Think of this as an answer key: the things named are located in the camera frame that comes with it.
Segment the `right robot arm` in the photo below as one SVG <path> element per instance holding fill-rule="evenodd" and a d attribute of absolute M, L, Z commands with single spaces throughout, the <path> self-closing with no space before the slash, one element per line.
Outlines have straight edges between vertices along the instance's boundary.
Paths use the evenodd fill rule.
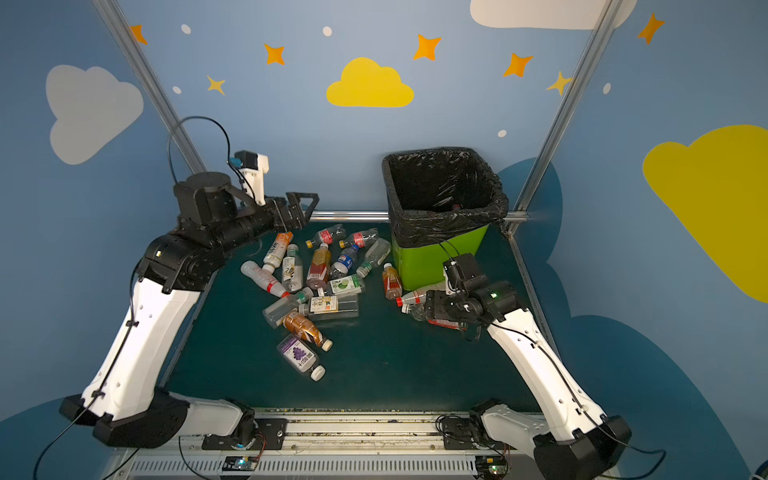
<path fill-rule="evenodd" d="M 630 427 L 620 416 L 607 416 L 583 391 L 510 283 L 453 295 L 429 291 L 425 314 L 430 323 L 487 331 L 536 399 L 540 420 L 501 403 L 478 408 L 475 416 L 490 440 L 533 458 L 546 479 L 594 479 L 618 463 Z"/>

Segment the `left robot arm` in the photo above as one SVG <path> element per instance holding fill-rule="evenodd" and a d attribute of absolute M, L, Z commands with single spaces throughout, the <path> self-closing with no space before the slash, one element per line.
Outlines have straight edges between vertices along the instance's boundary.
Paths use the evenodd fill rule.
<path fill-rule="evenodd" d="M 129 277 L 126 317 L 102 366 L 82 394 L 62 401 L 60 412 L 92 427 L 109 447 L 154 449 L 202 435 L 245 449 L 256 438 L 251 408 L 174 395 L 158 378 L 182 323 L 233 252 L 270 231 L 302 229 L 319 197 L 289 192 L 259 205 L 221 172 L 193 174 L 173 193 L 176 228 L 147 247 Z"/>

